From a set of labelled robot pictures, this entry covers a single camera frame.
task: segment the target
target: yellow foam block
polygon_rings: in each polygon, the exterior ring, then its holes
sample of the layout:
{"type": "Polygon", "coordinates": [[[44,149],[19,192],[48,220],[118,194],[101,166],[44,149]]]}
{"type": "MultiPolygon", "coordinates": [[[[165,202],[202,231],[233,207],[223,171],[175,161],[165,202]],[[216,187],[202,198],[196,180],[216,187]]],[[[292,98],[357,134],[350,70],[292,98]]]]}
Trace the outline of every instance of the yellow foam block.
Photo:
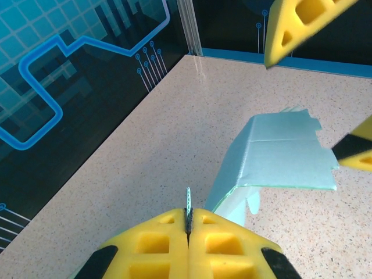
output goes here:
{"type": "Polygon", "coordinates": [[[212,212],[195,209],[189,241],[189,278],[276,279],[261,249],[281,248],[212,212]]]}
{"type": "Polygon", "coordinates": [[[189,241],[174,209],[106,241],[72,278],[300,278],[277,244],[207,210],[192,215],[189,241]]]}
{"type": "Polygon", "coordinates": [[[341,166],[372,171],[372,116],[332,148],[341,166]]]}
{"type": "Polygon", "coordinates": [[[271,67],[357,0],[276,0],[269,13],[264,64],[271,67]]]}
{"type": "Polygon", "coordinates": [[[187,279],[184,211],[174,209],[106,241],[118,251],[103,279],[187,279]]]}
{"type": "Polygon", "coordinates": [[[356,127],[351,133],[358,137],[372,141],[372,115],[368,117],[361,125],[356,127]]]}
{"type": "Polygon", "coordinates": [[[338,161],[341,166],[372,171],[372,149],[338,161]]]}

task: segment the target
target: beige speckled floor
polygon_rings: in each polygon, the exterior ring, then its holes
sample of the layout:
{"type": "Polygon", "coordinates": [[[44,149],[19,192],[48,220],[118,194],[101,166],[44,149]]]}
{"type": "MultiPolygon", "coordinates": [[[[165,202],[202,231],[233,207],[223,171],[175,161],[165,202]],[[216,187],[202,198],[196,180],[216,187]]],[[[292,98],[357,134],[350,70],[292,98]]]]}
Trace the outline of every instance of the beige speckled floor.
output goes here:
{"type": "MultiPolygon", "coordinates": [[[[233,138],[257,113],[302,105],[331,147],[372,112],[372,80],[186,56],[0,255],[1,278],[66,278],[119,228],[203,206],[233,138]]],[[[338,191],[264,189],[247,227],[303,278],[372,278],[372,174],[338,191]]]]}

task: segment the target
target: square cutout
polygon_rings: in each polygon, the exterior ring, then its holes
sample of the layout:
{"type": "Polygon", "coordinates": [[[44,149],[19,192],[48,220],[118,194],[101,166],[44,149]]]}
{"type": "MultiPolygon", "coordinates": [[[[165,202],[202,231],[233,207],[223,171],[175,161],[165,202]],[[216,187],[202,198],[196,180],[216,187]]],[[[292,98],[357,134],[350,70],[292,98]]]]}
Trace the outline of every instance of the square cutout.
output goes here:
{"type": "Polygon", "coordinates": [[[134,263],[129,268],[130,279],[169,279],[170,263],[134,263]]]}
{"type": "Polygon", "coordinates": [[[258,278],[255,267],[251,264],[234,262],[212,262],[213,279],[258,278]]]}
{"type": "Polygon", "coordinates": [[[321,0],[302,0],[296,7],[296,14],[304,25],[310,24],[325,11],[321,0]]]}
{"type": "Polygon", "coordinates": [[[145,232],[141,234],[135,253],[138,254],[165,254],[169,253],[169,236],[158,232],[145,232]]]}
{"type": "Polygon", "coordinates": [[[363,164],[370,164],[372,165],[372,157],[366,157],[360,160],[361,163],[363,164]]]}
{"type": "Polygon", "coordinates": [[[208,254],[244,255],[240,241],[234,234],[209,234],[205,246],[208,254]]]}

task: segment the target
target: folded paper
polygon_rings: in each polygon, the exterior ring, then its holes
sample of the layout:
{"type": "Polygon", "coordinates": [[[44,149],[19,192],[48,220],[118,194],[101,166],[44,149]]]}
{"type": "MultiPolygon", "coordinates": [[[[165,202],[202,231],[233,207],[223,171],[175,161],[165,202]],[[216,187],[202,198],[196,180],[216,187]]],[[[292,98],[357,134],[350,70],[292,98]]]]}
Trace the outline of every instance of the folded paper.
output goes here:
{"type": "Polygon", "coordinates": [[[229,147],[205,209],[244,226],[246,207],[259,211],[261,187],[336,190],[331,170],[339,165],[317,130],[307,110],[253,116],[229,147]]]}

